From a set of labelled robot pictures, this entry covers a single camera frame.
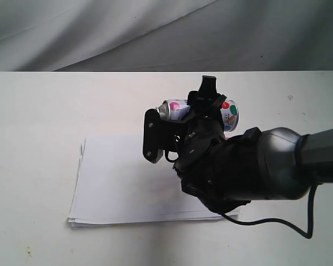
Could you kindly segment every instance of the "black cable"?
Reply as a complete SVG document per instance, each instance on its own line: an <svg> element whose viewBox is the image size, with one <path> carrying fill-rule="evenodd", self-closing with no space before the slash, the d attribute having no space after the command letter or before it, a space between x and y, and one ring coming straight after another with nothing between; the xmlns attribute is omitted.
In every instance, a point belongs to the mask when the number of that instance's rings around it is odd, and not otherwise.
<svg viewBox="0 0 333 266"><path fill-rule="evenodd" d="M262 223L282 223L296 232L298 232L300 235L302 235L304 238L310 239L312 238L313 235L313 219L314 219L314 214L313 214L313 209L314 209L314 199L315 199L315 193L316 193L317 185L313 185L311 187L310 193L309 193L309 199L307 203L307 232L303 231L293 223L290 223L286 220L283 219L278 219L278 218L267 218L267 219L262 219L258 221L253 221L253 222L241 222L238 220L235 220L225 214L221 214L224 218L226 218L228 221L239 224L241 226L255 226L257 224L262 224Z"/></svg>

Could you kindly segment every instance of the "can label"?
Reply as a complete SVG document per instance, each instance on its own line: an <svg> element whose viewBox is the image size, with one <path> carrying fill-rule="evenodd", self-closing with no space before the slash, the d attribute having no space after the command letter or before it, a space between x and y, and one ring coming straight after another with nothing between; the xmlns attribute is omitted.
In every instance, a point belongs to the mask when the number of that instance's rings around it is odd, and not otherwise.
<svg viewBox="0 0 333 266"><path fill-rule="evenodd" d="M233 131L238 124L238 108L234 101L227 100L221 107L224 131Z"/></svg>
<svg viewBox="0 0 333 266"><path fill-rule="evenodd" d="M186 100L167 100L169 106L169 117L171 120L181 120L190 110Z"/></svg>

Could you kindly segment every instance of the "stack of paper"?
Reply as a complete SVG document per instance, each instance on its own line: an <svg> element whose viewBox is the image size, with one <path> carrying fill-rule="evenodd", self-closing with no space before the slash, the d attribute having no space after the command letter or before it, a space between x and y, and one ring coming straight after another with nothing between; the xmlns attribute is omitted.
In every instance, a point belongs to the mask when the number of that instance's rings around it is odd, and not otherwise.
<svg viewBox="0 0 333 266"><path fill-rule="evenodd" d="M172 166L148 162L141 135L86 138L68 221L79 228L221 218L181 191Z"/></svg>

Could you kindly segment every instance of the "white table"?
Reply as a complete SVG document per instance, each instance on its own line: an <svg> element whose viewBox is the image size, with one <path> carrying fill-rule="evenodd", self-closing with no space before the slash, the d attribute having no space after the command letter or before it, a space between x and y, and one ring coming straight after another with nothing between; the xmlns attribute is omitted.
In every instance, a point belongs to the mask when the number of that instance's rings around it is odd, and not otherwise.
<svg viewBox="0 0 333 266"><path fill-rule="evenodd" d="M318 189L310 241L279 224L67 225L84 138L140 131L148 108L185 98L203 74L238 104L234 134L333 128L333 71L0 73L0 265L333 265L333 185ZM305 228L306 200L252 202L240 219Z"/></svg>

